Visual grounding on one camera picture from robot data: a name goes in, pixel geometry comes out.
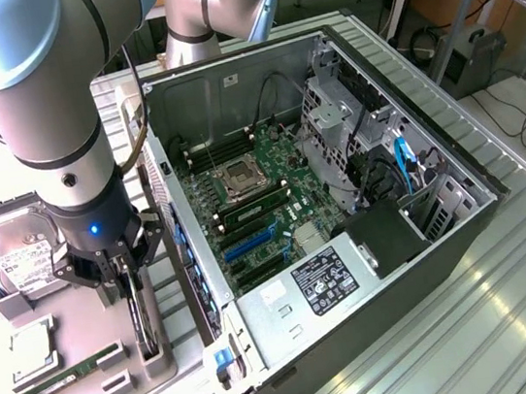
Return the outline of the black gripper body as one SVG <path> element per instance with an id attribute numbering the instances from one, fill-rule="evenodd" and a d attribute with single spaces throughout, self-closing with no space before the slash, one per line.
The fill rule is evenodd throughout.
<path id="1" fill-rule="evenodd" d="M 123 239 L 134 240 L 141 226 L 119 176 L 111 176 L 102 192 L 84 205 L 50 208 L 66 243 L 79 251 L 96 252 Z"/>

